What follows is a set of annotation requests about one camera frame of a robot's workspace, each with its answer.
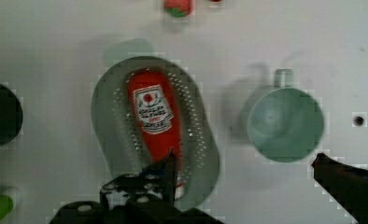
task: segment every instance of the hole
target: hole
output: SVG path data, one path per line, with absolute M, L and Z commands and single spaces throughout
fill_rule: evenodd
M 77 208 L 77 210 L 79 212 L 88 212 L 92 209 L 92 207 L 89 204 L 83 204 L 81 205 L 79 208 Z
M 354 123 L 356 126 L 360 127 L 360 126 L 362 126 L 362 125 L 364 124 L 364 118 L 363 118 L 363 117 L 361 117 L 361 116 L 356 116 L 356 117 L 353 119 L 353 123 Z

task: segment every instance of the dark green object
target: dark green object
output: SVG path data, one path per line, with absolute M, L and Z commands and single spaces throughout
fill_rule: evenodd
M 10 142 L 21 130 L 23 113 L 15 94 L 0 85 L 0 146 Z
M 368 170 L 342 164 L 319 153 L 314 178 L 360 224 L 368 224 Z

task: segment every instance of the bottle label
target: bottle label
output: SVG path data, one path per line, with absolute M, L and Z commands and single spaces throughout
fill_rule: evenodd
M 163 133 L 172 127 L 173 112 L 160 85 L 134 91 L 135 113 L 146 133 Z

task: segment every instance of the mug handle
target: mug handle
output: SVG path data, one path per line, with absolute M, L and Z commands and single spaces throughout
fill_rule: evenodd
M 275 71 L 275 87 L 291 87 L 293 80 L 291 69 L 277 69 Z

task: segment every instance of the red bottle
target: red bottle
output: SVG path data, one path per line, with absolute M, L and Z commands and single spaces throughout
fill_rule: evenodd
M 180 124 L 173 89 L 164 74 L 142 71 L 129 79 L 128 94 L 152 160 L 163 159 L 170 148 L 178 157 L 176 198 L 180 198 L 184 193 L 180 181 Z

